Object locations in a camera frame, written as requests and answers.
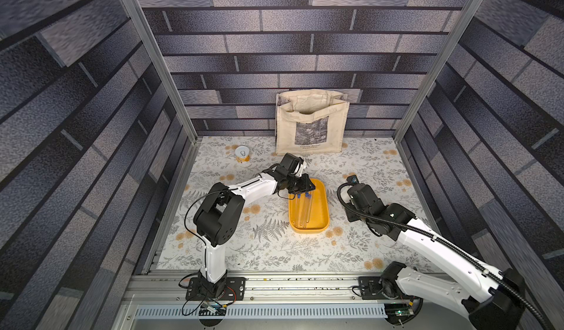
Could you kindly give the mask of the beige canvas tote bag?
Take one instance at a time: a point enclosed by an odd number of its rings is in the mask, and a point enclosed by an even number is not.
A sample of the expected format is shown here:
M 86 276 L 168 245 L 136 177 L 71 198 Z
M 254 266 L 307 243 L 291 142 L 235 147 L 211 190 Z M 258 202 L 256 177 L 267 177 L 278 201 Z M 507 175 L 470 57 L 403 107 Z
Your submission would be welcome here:
M 332 154 L 342 151 L 350 103 L 338 91 L 309 89 L 276 96 L 276 153 Z

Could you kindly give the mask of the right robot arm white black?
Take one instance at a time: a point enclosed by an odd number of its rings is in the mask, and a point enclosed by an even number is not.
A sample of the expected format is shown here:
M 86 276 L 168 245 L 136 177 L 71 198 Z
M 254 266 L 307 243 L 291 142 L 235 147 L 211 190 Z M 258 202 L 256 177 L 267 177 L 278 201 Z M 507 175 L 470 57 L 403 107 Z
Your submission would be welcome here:
M 402 205 L 385 205 L 355 176 L 338 187 L 348 220 L 363 221 L 374 235 L 413 249 L 451 280 L 424 275 L 402 262 L 390 263 L 377 291 L 388 299 L 403 296 L 431 301 L 463 316 L 475 329 L 516 329 L 527 309 L 524 278 L 499 270 L 435 233 Z

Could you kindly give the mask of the yellow plastic tray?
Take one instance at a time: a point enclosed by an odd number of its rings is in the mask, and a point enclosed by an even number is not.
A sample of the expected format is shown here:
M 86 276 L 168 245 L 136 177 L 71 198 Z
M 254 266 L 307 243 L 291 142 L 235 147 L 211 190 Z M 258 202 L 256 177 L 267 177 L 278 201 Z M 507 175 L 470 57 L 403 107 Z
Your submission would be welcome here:
M 296 195 L 289 201 L 290 227 L 298 234 L 318 234 L 330 225 L 325 185 L 312 179 L 315 190 Z

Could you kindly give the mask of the right controller board green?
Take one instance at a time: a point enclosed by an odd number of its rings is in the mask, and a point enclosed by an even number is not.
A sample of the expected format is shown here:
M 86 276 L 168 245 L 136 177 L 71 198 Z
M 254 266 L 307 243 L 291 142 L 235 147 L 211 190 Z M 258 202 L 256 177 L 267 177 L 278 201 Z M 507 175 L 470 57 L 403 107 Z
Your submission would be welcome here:
M 384 311 L 386 321 L 392 326 L 404 327 L 414 317 L 412 307 L 405 304 L 385 304 Z

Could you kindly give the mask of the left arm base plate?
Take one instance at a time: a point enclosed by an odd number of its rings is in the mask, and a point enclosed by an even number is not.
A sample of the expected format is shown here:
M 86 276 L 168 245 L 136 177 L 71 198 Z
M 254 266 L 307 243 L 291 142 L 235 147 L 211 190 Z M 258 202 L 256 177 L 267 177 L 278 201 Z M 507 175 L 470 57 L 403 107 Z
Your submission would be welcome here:
M 245 299 L 245 277 L 224 277 L 218 283 L 212 284 L 205 277 L 194 277 L 189 280 L 186 288 L 187 301 L 242 301 Z

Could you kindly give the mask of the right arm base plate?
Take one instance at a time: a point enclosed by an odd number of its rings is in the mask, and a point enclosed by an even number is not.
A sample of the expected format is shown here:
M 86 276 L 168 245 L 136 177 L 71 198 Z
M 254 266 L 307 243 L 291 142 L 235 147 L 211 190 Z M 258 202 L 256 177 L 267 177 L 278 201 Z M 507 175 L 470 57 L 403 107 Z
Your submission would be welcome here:
M 354 292 L 363 300 L 413 301 L 416 299 L 402 292 L 396 282 L 380 277 L 358 277 Z

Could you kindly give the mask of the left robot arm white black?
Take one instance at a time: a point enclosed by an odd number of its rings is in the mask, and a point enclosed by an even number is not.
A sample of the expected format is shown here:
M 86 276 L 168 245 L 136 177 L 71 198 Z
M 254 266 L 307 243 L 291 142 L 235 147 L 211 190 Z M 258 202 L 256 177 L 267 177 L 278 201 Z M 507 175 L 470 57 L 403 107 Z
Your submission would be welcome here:
M 315 185 L 304 171 L 303 158 L 286 154 L 281 162 L 264 169 L 252 179 L 235 184 L 214 184 L 201 197 L 196 210 L 194 234 L 203 242 L 204 264 L 198 271 L 199 292 L 219 298 L 227 286 L 226 243 L 233 237 L 242 211 L 255 201 L 285 190 L 290 197 L 310 193 Z

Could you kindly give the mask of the aluminium mounting rail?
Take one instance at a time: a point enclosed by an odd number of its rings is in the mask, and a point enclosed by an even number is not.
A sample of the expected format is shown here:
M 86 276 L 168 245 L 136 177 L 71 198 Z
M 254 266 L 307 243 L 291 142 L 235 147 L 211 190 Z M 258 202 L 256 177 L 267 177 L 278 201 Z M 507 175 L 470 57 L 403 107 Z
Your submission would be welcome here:
M 358 277 L 373 274 L 329 272 L 234 272 L 245 277 L 245 299 L 228 308 L 223 321 L 293 321 L 293 320 L 385 320 L 385 304 L 409 301 L 363 300 L 354 292 Z M 134 276 L 113 325 L 114 329 L 133 329 L 142 321 L 193 321 L 196 328 L 207 327 L 197 316 L 181 315 L 189 271 L 156 270 Z

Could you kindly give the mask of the test tube blue cap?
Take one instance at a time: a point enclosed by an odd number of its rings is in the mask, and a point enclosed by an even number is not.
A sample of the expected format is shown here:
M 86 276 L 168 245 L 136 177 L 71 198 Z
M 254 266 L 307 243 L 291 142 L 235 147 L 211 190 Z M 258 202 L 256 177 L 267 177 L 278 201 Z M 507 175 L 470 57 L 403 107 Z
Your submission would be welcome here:
M 303 194 L 298 195 L 298 200 L 295 203 L 295 212 L 296 212 L 296 220 L 298 228 L 301 228 L 302 223 L 302 214 L 303 214 Z
M 301 228 L 306 228 L 311 214 L 311 194 L 304 193 L 301 201 L 301 216 L 300 216 L 300 226 Z
M 312 211 L 312 206 L 313 206 L 313 193 L 306 193 L 305 194 L 305 218 L 306 218 L 306 222 L 308 223 L 310 221 L 311 218 L 311 211 Z

